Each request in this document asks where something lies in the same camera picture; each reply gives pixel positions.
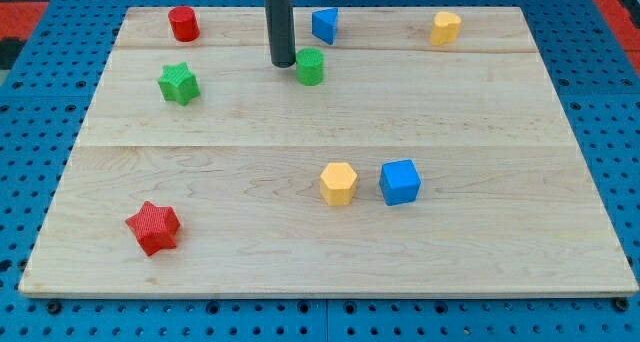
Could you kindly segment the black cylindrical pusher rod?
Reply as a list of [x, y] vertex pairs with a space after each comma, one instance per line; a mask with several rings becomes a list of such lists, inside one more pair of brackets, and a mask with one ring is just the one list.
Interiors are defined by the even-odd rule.
[[264, 0], [271, 62], [288, 68], [296, 61], [292, 0]]

